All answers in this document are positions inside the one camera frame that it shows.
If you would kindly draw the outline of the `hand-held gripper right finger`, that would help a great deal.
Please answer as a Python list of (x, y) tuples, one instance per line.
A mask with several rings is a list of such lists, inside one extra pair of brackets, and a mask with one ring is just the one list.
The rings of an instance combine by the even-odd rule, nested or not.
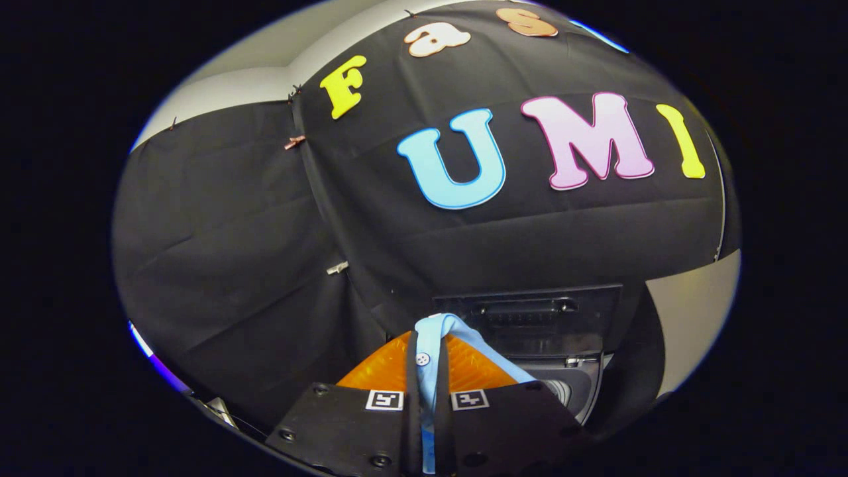
[(442, 339), (439, 475), (552, 475), (593, 438), (539, 380), (520, 381), (466, 341)]

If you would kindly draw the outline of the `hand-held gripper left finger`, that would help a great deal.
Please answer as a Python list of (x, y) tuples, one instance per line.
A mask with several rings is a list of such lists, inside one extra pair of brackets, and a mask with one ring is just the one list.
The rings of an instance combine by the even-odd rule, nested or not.
[(415, 338), (382, 345), (339, 383), (307, 386), (266, 446), (318, 475), (421, 474)]

